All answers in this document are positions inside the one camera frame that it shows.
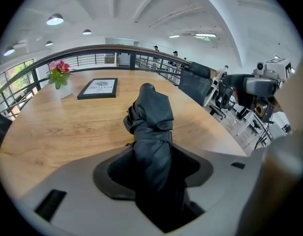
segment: gray floor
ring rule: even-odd
[[[204,107],[209,113],[211,112],[210,105],[212,102],[209,102],[206,107]],[[221,117],[214,114],[213,117],[220,122],[221,125],[225,127],[225,129],[230,133],[230,135],[236,140],[236,142],[240,145],[243,151],[247,156],[251,155],[251,152],[254,150],[255,144],[258,140],[259,135],[252,134],[251,127],[248,127],[244,132],[240,135],[237,135],[240,128],[245,125],[245,120],[239,120],[235,114],[235,110],[222,110],[226,114],[226,118],[221,120]],[[261,143],[257,146],[258,148],[263,147]]]

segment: vase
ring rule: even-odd
[[[72,92],[72,85],[71,85],[71,80],[68,79],[66,80],[67,81],[67,85],[64,86],[64,85],[61,85],[60,89],[58,89],[58,92],[59,92],[59,95],[61,97],[61,99],[71,95],[73,92]]]

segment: black picture frame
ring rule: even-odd
[[[88,87],[91,85],[91,83],[95,80],[114,80],[113,89],[111,93],[88,93],[84,94],[84,92],[88,89]],[[118,79],[117,78],[95,78],[92,79],[87,83],[87,85],[81,90],[81,92],[78,94],[77,99],[78,100],[86,100],[86,99],[97,99],[97,98],[115,98],[117,94],[117,85],[118,85]]]

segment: picture frame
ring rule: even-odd
[[[117,92],[117,78],[96,78],[92,79],[78,94],[78,100],[115,98]]]

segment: table top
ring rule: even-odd
[[[118,78],[117,97],[77,100],[78,93],[93,78]],[[82,71],[71,76],[72,95],[61,99],[54,85],[46,85],[24,106],[8,130],[0,149],[0,180],[10,198],[20,199],[70,161],[133,142],[123,118],[143,83],[152,83],[157,92],[169,96],[174,143],[245,156],[216,119],[158,74]]]

